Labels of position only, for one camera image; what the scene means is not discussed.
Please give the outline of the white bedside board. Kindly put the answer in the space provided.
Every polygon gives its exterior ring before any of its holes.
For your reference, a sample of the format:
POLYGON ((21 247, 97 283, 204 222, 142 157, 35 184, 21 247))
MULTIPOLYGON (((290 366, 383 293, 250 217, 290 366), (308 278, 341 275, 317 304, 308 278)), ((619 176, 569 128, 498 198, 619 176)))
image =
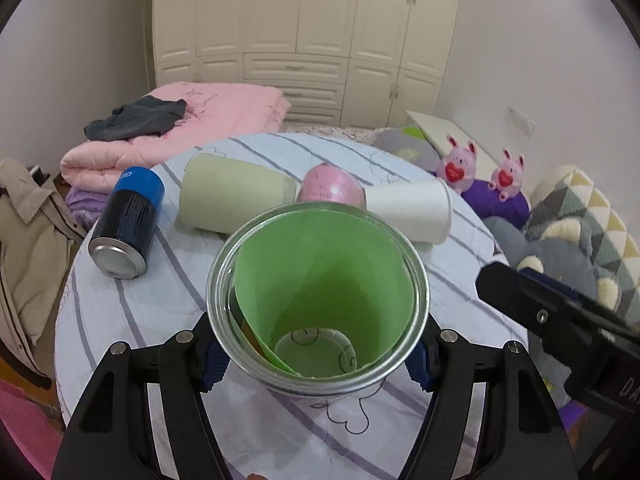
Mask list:
MULTIPOLYGON (((429 114, 412 112, 408 110, 408 124, 420 128, 425 139, 430 142, 437 153, 444 157, 452 149, 447 141, 448 136, 453 136, 462 146, 467 146, 472 141, 462 129, 450 120, 438 118, 429 114)), ((476 177, 488 181, 498 164, 475 142, 477 150, 476 177)))

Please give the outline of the geometric patterned pillow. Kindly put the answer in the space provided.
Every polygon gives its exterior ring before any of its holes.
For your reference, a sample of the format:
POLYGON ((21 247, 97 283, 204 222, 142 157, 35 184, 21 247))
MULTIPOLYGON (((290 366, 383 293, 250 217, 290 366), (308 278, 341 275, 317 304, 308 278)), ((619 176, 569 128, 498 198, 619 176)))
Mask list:
POLYGON ((591 230, 592 260, 611 272, 626 269, 634 282, 639 281, 639 246, 584 170, 559 166, 536 186, 529 201, 527 233, 536 233, 552 220, 581 218, 591 230))

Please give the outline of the beige jacket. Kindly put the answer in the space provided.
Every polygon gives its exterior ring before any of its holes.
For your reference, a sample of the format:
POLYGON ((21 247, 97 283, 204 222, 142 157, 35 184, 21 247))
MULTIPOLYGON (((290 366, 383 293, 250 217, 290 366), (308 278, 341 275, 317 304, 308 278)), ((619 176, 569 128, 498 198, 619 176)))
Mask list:
POLYGON ((70 267, 86 236, 64 200, 20 162, 1 162, 1 355, 49 389, 54 326, 70 267))

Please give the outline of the pink paper cup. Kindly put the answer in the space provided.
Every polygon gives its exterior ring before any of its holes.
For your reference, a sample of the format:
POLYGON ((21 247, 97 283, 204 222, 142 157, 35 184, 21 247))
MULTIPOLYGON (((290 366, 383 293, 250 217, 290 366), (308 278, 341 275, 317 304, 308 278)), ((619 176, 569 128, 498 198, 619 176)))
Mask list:
POLYGON ((366 194, 362 185, 348 172, 326 162, 311 168, 305 174, 296 200, 366 208, 366 194))

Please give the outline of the right pink bunny toy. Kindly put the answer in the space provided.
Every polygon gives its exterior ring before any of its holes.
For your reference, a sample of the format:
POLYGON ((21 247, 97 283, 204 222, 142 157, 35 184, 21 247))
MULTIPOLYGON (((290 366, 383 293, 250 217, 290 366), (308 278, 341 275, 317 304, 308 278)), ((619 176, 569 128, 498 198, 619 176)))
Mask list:
POLYGON ((504 161, 492 172, 487 187, 496 191, 498 200, 505 203, 521 192, 525 159, 523 155, 512 156, 506 148, 502 152, 504 161))

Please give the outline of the pink bunny toy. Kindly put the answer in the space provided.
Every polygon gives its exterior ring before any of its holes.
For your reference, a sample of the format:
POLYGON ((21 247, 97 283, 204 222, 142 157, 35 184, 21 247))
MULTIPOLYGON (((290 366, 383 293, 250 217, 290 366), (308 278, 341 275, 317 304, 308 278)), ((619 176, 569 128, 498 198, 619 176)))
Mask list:
POLYGON ((505 203, 521 192, 525 159, 523 155, 512 156, 506 148, 502 152, 504 161, 492 172, 487 187, 496 191, 498 200, 505 203))
POLYGON ((447 136, 447 142, 451 151, 439 162, 436 177, 462 194, 469 191, 475 181, 477 147, 473 141, 462 145, 453 136, 447 136))

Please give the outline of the dark blue soda can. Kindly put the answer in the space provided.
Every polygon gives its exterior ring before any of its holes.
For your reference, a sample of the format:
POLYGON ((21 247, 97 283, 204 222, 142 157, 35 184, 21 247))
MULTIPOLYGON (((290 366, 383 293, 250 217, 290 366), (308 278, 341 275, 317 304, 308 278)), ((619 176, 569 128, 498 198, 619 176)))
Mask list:
POLYGON ((151 169, 130 167, 120 175, 89 242, 89 255, 104 274, 119 280, 145 274, 164 194, 151 169))

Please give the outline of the clear cup green pink liner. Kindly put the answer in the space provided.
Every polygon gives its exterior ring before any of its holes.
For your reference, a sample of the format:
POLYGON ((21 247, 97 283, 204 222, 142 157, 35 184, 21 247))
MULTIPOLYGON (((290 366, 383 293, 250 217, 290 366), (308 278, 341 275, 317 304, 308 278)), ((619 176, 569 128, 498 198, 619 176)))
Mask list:
POLYGON ((404 234, 353 206, 303 202, 258 214, 209 271, 207 314, 242 372, 293 398, 382 382, 419 344, 424 264, 404 234))

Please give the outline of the purple folded blanket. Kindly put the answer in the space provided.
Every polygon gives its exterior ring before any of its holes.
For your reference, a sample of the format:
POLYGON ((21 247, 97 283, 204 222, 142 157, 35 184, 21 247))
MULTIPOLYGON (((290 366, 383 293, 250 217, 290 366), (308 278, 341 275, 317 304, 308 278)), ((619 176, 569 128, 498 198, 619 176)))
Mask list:
POLYGON ((86 231, 90 231, 103 214, 109 199, 108 193, 84 191, 72 186, 65 203, 75 221, 86 231))

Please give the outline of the pink folded quilt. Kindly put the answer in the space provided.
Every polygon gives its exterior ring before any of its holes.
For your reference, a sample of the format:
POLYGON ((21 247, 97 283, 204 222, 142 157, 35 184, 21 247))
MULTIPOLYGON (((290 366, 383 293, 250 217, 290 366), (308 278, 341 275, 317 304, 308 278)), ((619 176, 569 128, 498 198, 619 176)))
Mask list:
POLYGON ((86 141, 60 162, 64 180, 84 191, 108 193, 129 167, 153 168, 197 146, 244 134, 278 132, 291 108, 283 92, 259 84, 173 82, 150 92, 163 101, 186 102, 186 112, 161 136, 86 141))

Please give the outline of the pale green cup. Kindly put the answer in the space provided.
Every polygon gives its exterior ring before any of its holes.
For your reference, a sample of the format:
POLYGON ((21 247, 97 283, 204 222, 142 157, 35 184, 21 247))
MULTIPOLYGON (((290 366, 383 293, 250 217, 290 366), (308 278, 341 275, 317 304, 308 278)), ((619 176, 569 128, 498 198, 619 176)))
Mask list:
POLYGON ((276 170, 214 154, 186 165, 179 218, 190 228, 232 234, 264 212, 294 202, 296 181, 276 170))

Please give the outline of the purple cushion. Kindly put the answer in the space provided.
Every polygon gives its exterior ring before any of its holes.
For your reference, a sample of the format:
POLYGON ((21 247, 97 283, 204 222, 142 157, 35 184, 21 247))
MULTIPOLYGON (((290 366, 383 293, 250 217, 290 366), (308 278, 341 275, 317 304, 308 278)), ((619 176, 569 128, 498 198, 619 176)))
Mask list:
POLYGON ((499 192, 490 190, 487 181, 476 179, 461 197, 481 219, 500 217, 517 229, 521 229, 528 221, 529 204, 522 192, 502 202, 499 192))

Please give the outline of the cream wardrobe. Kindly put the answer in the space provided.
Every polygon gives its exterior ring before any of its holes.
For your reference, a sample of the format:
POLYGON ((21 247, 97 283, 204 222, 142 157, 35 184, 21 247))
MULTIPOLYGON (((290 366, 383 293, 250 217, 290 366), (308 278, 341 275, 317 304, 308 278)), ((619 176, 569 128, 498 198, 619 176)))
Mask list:
POLYGON ((290 122, 431 114, 459 0, 152 0, 155 79, 280 89, 290 122))

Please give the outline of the white wall socket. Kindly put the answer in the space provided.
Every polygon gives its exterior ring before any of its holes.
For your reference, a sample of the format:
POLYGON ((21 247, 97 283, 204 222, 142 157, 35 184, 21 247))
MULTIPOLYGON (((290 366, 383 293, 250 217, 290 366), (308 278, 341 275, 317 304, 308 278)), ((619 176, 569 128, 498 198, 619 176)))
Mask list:
POLYGON ((510 122, 512 122, 514 127, 520 130, 521 133, 525 134, 526 136, 532 136, 535 133, 536 124, 533 119, 527 117, 517 108, 508 106, 506 108, 506 114, 508 114, 510 122))

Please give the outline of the striped white table cover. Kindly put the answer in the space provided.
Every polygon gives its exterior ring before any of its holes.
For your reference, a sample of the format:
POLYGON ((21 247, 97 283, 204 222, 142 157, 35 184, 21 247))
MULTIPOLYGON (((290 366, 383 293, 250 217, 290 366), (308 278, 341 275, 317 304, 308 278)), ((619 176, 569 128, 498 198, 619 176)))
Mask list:
MULTIPOLYGON (((408 162, 349 140, 303 133, 261 133, 218 141, 206 152, 246 160, 293 179, 327 162, 364 185, 421 182, 426 173, 408 162)), ((111 344, 161 344, 198 322, 207 275, 221 248, 213 233, 177 220, 180 186, 191 160, 183 153, 156 167, 165 185, 148 270, 116 281, 100 272, 88 252, 75 259, 58 311, 54 362, 65 416, 74 409, 111 344)), ((526 330, 477 298, 480 269, 500 255, 488 229, 461 198, 448 238, 419 249, 438 324, 476 344, 500 347, 526 341, 526 330)), ((398 368, 382 384, 335 402, 275 394, 230 366, 204 396, 216 438, 232 476, 270 479, 393 479, 405 463, 430 398, 398 368)))

